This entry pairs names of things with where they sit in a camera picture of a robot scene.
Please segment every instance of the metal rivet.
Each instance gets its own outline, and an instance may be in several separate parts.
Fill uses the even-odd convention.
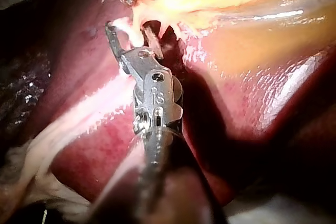
[[[155,81],[155,82],[162,82],[164,80],[163,73],[154,73],[152,75],[152,80]]]
[[[147,58],[150,55],[150,53],[147,50],[141,50],[140,52],[138,52],[138,56],[141,59]]]

